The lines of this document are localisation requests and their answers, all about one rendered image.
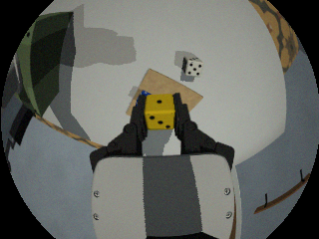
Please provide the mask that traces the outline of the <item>blue die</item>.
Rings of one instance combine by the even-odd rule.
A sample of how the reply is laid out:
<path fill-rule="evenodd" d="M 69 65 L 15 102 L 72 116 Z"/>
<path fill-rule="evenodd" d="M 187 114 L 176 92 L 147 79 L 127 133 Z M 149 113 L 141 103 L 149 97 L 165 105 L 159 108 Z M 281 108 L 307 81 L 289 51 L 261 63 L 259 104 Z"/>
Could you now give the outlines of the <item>blue die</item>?
<path fill-rule="evenodd" d="M 141 95 L 145 95 L 145 96 L 147 96 L 147 95 L 151 95 L 151 94 L 150 94 L 150 93 L 148 93 L 148 92 L 146 92 L 146 91 L 142 91 L 142 92 L 141 92 Z M 136 105 L 138 104 L 138 99 L 139 99 L 139 97 L 137 98 Z"/>

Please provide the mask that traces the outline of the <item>white die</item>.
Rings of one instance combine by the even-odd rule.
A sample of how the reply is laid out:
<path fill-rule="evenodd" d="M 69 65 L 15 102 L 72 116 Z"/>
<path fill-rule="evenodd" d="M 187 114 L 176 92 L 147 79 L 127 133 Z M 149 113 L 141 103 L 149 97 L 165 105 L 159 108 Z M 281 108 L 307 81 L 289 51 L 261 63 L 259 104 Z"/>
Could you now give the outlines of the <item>white die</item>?
<path fill-rule="evenodd" d="M 204 63 L 200 58 L 184 56 L 182 69 L 186 76 L 200 77 L 203 65 Z"/>

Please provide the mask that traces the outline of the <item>tan flat mat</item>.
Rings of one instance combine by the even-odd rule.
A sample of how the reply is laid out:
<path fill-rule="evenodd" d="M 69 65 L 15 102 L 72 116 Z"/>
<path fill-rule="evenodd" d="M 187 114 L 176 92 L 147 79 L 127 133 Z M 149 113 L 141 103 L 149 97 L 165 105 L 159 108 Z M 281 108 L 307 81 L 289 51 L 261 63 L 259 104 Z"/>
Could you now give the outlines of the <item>tan flat mat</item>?
<path fill-rule="evenodd" d="M 130 116 L 132 114 L 133 106 L 136 105 L 137 98 L 142 91 L 146 91 L 152 95 L 173 95 L 174 93 L 180 93 L 182 103 L 187 104 L 189 112 L 203 99 L 203 96 L 188 87 L 159 72 L 149 69 L 139 86 L 126 115 Z"/>

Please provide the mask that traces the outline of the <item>yellow die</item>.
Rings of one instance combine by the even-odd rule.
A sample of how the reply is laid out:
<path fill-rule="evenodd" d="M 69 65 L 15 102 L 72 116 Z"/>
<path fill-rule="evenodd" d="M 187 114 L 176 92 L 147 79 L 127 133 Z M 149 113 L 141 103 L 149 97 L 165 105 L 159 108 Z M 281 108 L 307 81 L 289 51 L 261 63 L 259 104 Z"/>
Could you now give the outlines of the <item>yellow die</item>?
<path fill-rule="evenodd" d="M 145 118 L 148 130 L 174 129 L 173 95 L 147 95 Z"/>

